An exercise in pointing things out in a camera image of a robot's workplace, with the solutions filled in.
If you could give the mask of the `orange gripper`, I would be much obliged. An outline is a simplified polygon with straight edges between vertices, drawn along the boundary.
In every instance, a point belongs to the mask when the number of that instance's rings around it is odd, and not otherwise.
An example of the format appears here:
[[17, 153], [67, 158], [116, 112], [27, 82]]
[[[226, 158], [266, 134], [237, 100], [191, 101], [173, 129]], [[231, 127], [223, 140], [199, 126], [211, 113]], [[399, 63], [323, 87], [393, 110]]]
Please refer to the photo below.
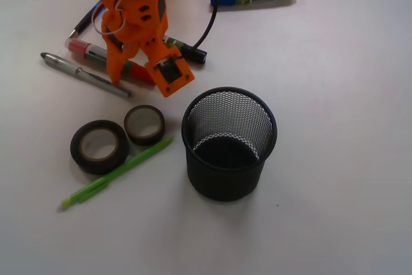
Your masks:
[[113, 84], [120, 82], [124, 64], [140, 49], [147, 64], [180, 60], [177, 47], [163, 42], [168, 28], [166, 0], [101, 0], [106, 7], [99, 29], [107, 46], [106, 70]]

